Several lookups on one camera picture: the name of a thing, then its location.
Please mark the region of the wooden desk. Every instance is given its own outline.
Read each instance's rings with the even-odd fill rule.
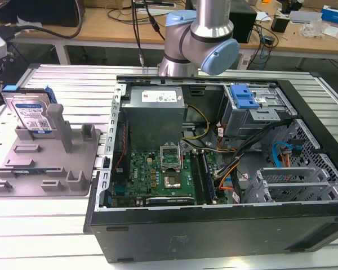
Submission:
[[[271,4],[262,4],[258,1],[258,9],[274,15],[275,11],[281,7],[277,1]],[[313,11],[312,8],[303,8],[303,11]],[[124,10],[123,13],[130,13],[130,10]],[[130,20],[131,16],[120,16],[122,20]],[[164,25],[166,16],[157,17],[157,21]],[[272,21],[262,22],[264,27],[270,28]],[[75,28],[64,28],[60,26],[45,26],[61,34],[69,35],[75,32]],[[289,23],[285,33],[276,33],[279,38],[278,46],[273,50],[272,55],[289,57],[309,57],[338,59],[338,40],[336,38],[325,36],[324,38],[304,38],[300,34],[301,25]],[[142,48],[163,50],[164,42],[160,36],[153,30],[150,24],[140,25],[140,40]],[[165,34],[165,27],[161,27],[161,32]],[[69,64],[69,57],[65,46],[98,46],[98,47],[122,47],[136,48],[136,41],[132,25],[109,19],[104,8],[87,8],[84,18],[82,31],[72,40],[64,40],[53,37],[42,32],[22,33],[16,39],[16,42],[53,44],[56,47],[57,54],[61,64]],[[240,69],[246,69],[250,58],[254,55],[259,46],[259,37],[256,33],[251,35],[247,44],[241,44]]]

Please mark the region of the power supply label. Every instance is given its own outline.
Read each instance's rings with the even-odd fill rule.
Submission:
[[[49,121],[42,115],[44,108],[41,104],[15,104],[17,114],[26,128],[34,133],[51,133]]]
[[[141,93],[142,102],[176,102],[175,91],[151,91]]]

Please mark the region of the light blue robot joint cap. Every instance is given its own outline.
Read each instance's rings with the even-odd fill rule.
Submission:
[[[167,15],[165,26],[188,24],[195,20],[197,12],[195,10],[176,10]]]
[[[202,62],[201,70],[209,75],[219,75],[235,62],[239,43],[230,38],[215,47]]]

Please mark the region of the blue box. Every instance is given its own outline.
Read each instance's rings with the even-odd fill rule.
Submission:
[[[324,6],[322,13],[322,20],[338,24],[338,10],[333,10],[328,6]]]

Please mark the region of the black box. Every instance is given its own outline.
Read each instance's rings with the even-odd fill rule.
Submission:
[[[233,38],[248,43],[256,17],[257,12],[245,0],[233,0],[229,15],[234,24]]]
[[[284,33],[287,29],[289,19],[274,17],[271,29],[274,32]]]
[[[85,12],[83,0],[78,0],[81,13]],[[0,9],[0,22],[17,23],[17,17],[31,23],[76,27],[79,24],[75,0],[11,0]]]

